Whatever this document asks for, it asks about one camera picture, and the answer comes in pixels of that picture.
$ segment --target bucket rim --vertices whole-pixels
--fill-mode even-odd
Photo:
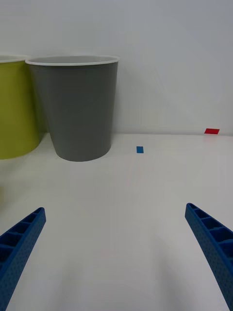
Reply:
[[[26,55],[0,54],[0,64],[22,62],[27,57]]]
[[[117,63],[119,60],[118,56],[80,54],[39,56],[28,58],[25,62],[36,66],[90,66]]]

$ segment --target white wall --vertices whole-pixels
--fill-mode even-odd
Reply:
[[[232,0],[1,0],[0,52],[121,57],[115,129],[233,134]]]

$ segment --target yellow-green bucket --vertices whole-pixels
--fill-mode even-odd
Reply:
[[[22,156],[40,142],[24,59],[0,55],[0,159]]]

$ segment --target white table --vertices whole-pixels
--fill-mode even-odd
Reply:
[[[47,216],[7,310],[227,311],[184,212],[192,202],[233,229],[232,180],[232,137],[115,135],[106,156],[75,163],[47,135],[0,161],[0,234]]]

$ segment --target white surface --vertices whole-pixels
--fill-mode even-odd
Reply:
[[[1,53],[118,55],[115,130],[233,134],[233,1],[1,0]]]
[[[117,63],[119,57],[105,55],[49,56],[27,59],[26,63],[38,66],[86,66]]]
[[[26,56],[16,56],[16,55],[0,55],[0,63],[14,63],[21,62],[26,59]]]
[[[47,136],[0,161],[0,234],[47,216],[7,311],[228,311],[184,212],[233,229],[232,157],[231,137],[117,135],[74,163]]]

